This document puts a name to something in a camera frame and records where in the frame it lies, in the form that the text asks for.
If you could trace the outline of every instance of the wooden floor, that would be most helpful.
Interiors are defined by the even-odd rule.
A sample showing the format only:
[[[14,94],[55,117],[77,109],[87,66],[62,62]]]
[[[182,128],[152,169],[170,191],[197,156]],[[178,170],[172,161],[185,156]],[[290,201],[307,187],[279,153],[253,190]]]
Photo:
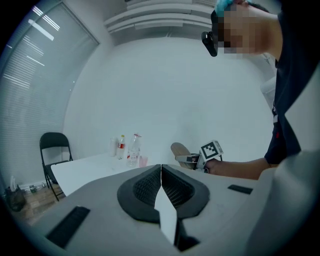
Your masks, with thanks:
[[[59,185],[52,184],[52,186],[56,194],[62,192]],[[11,213],[16,218],[27,222],[31,226],[44,214],[46,210],[54,204],[59,203],[52,190],[47,187],[39,189],[35,193],[25,193],[24,197],[26,204],[23,209],[19,212],[11,211]],[[65,197],[65,194],[58,195],[60,201]]]

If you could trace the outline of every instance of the black rubber pad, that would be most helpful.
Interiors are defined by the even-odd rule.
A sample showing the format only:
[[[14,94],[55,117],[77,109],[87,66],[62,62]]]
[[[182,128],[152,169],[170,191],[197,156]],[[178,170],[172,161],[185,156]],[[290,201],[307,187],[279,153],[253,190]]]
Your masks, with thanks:
[[[46,236],[57,246],[64,248],[75,234],[81,223],[87,217],[89,209],[76,206],[69,214]]]
[[[245,187],[245,186],[238,186],[238,185],[230,185],[228,189],[238,191],[240,193],[244,193],[248,195],[250,195],[253,190],[252,188]]]

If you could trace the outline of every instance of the shirt sleeve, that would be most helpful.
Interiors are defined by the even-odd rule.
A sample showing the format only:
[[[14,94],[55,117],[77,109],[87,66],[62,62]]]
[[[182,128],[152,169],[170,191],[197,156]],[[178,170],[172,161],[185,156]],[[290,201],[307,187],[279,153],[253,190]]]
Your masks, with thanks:
[[[282,132],[280,122],[273,124],[272,139],[264,158],[268,164],[280,164],[287,156],[286,141]]]

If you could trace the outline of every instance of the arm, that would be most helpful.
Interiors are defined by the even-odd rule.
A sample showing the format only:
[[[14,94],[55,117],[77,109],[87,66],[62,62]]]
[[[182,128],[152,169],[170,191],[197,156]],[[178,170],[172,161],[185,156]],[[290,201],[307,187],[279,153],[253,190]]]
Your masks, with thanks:
[[[253,180],[259,179],[265,169],[277,166],[278,164],[269,164],[265,158],[249,162],[227,162],[213,159],[206,164],[210,174]]]

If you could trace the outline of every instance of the plastic bottle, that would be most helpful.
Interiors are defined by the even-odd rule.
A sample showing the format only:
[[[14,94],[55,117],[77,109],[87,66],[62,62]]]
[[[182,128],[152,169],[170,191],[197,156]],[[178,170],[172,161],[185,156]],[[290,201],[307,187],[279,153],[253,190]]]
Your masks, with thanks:
[[[118,142],[118,147],[116,149],[116,157],[118,159],[122,159],[124,158],[124,153],[125,153],[125,147],[126,147],[126,144],[125,144],[125,136],[124,135],[121,135],[121,138]]]
[[[140,138],[138,133],[135,133],[128,147],[128,155],[126,157],[126,165],[128,167],[136,167],[140,154]]]

